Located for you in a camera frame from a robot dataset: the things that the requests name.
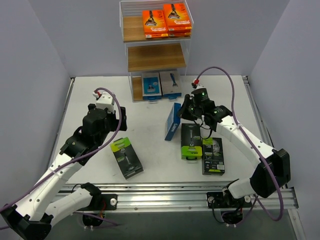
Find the blue Harry's box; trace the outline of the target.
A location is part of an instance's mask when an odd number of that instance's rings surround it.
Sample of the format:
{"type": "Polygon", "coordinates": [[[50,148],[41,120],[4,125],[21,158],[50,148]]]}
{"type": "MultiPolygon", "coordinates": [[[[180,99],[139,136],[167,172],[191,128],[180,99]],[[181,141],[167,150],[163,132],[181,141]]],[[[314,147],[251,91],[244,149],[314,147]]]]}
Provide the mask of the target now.
{"type": "Polygon", "coordinates": [[[181,104],[174,102],[170,113],[165,122],[165,141],[171,141],[175,135],[180,123],[181,118],[178,116],[178,111],[181,109],[181,104]]]}
{"type": "Polygon", "coordinates": [[[160,75],[158,72],[144,72],[141,74],[142,99],[156,101],[162,98],[160,75]]]}

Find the grey blue razor box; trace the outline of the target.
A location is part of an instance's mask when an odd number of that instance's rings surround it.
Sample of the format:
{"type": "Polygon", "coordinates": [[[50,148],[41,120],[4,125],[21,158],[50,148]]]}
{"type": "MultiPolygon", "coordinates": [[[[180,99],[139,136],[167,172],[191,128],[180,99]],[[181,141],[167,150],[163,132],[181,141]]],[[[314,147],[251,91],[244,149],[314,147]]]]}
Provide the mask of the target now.
{"type": "Polygon", "coordinates": [[[182,96],[182,81],[177,70],[160,71],[159,77],[164,98],[176,99],[182,96]]]}

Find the black green razor box front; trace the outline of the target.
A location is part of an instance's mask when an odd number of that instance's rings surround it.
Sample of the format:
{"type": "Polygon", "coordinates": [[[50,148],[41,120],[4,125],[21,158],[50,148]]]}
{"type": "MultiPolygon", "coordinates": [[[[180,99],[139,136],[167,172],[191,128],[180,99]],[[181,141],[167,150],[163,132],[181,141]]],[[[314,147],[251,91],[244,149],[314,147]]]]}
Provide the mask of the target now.
{"type": "Polygon", "coordinates": [[[126,180],[144,171],[128,137],[114,141],[110,144],[110,148],[126,180]]]}

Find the black green razor box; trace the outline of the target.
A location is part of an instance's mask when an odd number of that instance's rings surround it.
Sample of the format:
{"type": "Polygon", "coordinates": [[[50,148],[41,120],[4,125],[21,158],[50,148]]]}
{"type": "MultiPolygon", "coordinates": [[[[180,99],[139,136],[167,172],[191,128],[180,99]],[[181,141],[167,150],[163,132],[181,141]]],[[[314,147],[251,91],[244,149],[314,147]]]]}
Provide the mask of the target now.
{"type": "Polygon", "coordinates": [[[200,160],[203,155],[200,127],[195,123],[181,125],[181,158],[187,161],[200,160]]]}
{"type": "Polygon", "coordinates": [[[114,141],[110,144],[110,148],[126,180],[144,171],[128,137],[114,141]]]}

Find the black box with face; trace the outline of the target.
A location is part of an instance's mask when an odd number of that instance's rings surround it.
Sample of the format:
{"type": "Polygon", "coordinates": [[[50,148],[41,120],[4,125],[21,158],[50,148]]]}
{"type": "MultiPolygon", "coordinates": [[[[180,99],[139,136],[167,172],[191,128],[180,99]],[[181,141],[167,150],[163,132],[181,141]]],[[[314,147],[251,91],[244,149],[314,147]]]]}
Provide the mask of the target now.
{"type": "Polygon", "coordinates": [[[226,172],[223,142],[220,137],[202,140],[202,174],[222,176],[226,172]]]}

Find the large orange Fusion5 razor box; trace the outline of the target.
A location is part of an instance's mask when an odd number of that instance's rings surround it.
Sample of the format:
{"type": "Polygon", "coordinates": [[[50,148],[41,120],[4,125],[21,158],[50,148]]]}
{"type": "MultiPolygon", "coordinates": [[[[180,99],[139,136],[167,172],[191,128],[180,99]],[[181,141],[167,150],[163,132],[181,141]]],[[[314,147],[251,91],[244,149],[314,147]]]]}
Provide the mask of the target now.
{"type": "Polygon", "coordinates": [[[143,10],[142,23],[146,39],[161,39],[169,37],[163,10],[143,10]]]}

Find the narrow orange Fusion5 razor box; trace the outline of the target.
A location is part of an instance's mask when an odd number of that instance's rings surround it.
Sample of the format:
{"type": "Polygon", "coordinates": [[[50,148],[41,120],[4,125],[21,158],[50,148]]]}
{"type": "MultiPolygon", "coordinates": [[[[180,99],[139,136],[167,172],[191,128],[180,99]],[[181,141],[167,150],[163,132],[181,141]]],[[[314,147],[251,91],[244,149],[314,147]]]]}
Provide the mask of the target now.
{"type": "Polygon", "coordinates": [[[163,14],[169,32],[182,32],[192,29],[192,21],[184,3],[164,4],[163,14]]]}

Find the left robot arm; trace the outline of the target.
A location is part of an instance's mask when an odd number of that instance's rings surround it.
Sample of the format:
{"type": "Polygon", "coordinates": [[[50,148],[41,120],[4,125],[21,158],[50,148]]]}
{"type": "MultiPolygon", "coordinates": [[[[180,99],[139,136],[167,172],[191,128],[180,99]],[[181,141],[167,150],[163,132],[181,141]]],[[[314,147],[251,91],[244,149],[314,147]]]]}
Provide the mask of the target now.
{"type": "Polygon", "coordinates": [[[83,208],[95,210],[103,203],[101,190],[83,183],[74,192],[57,201],[53,198],[65,183],[97,153],[110,132],[127,130],[125,107],[119,118],[108,107],[88,105],[87,115],[61,147],[55,160],[36,183],[36,187],[0,212],[7,225],[24,240],[43,240],[59,221],[83,208]]]}

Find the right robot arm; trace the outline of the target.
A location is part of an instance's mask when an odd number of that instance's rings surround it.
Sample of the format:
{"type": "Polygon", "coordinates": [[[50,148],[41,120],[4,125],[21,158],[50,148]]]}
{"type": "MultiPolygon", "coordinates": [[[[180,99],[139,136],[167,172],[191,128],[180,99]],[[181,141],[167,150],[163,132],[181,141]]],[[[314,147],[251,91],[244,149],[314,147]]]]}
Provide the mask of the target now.
{"type": "Polygon", "coordinates": [[[257,138],[236,119],[225,106],[215,105],[206,88],[195,89],[184,96],[178,116],[184,120],[202,120],[212,132],[232,143],[251,163],[254,172],[250,178],[239,179],[222,193],[223,203],[234,206],[240,198],[258,195],[268,198],[291,179],[290,155],[283,148],[276,150],[257,138]]]}

